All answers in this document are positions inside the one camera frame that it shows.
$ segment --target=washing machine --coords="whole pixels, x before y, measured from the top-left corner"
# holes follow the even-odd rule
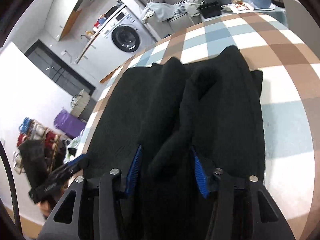
[[[127,7],[110,19],[101,31],[107,41],[106,52],[110,55],[108,65],[114,68],[156,42]]]

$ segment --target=cable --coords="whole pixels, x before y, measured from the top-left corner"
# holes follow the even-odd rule
[[[11,171],[11,167],[8,161],[8,157],[5,153],[5,150],[3,148],[3,145],[0,141],[0,155],[1,159],[5,168],[5,172],[7,173],[8,181],[9,181],[9,187],[11,192],[11,199],[12,199],[12,207],[13,207],[13,216],[14,216],[14,222],[16,224],[16,227],[22,234],[22,228],[21,228],[21,221],[20,221],[20,214],[19,214],[19,207],[18,207],[18,198],[17,198],[17,191],[16,187],[14,185],[14,179],[13,174]]]
[[[71,54],[70,54],[68,51],[66,51],[66,54],[68,54],[68,56],[70,57],[70,64],[74,64],[74,63],[77,62],[77,59],[76,59],[75,62],[72,62],[72,56],[71,56]]]

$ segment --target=table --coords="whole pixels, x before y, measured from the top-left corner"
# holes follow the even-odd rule
[[[247,3],[251,3],[250,0],[243,0],[243,1],[247,2]],[[285,9],[284,8],[276,6],[276,8],[274,10],[272,10],[272,11],[265,11],[265,10],[259,10],[259,9],[255,9],[254,11],[270,15],[271,17],[276,19],[278,22],[281,22],[284,26],[288,27],[287,16],[285,14]],[[219,17],[223,17],[223,16],[227,16],[227,15],[232,15],[233,14],[232,12],[226,12],[224,10],[221,11],[221,12],[222,12],[222,15],[215,16],[215,17],[210,17],[210,18],[204,18],[201,15],[201,20],[202,20],[202,22],[206,22],[206,21],[210,21],[210,20],[213,20],[213,19],[216,19],[216,18],[219,18]]]
[[[129,67],[151,66],[177,57],[182,63],[215,57],[236,45],[250,69],[264,73],[260,98],[265,132],[264,185],[297,240],[319,222],[320,60],[270,15],[232,14],[171,35],[120,66],[90,116],[76,156],[86,153],[108,99]]]

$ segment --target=purple bag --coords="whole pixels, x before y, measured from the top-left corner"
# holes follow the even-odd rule
[[[78,118],[69,114],[65,109],[62,109],[62,111],[57,114],[53,123],[55,128],[62,130],[70,138],[78,137],[85,127],[84,122],[81,122]]]

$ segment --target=faucet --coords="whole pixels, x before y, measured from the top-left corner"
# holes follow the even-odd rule
[[[84,36],[84,37],[86,37],[87,38],[87,40],[88,41],[90,41],[90,39],[87,37],[87,36],[85,36],[84,34],[82,34],[80,37],[81,37],[81,39],[82,39],[82,36]]]

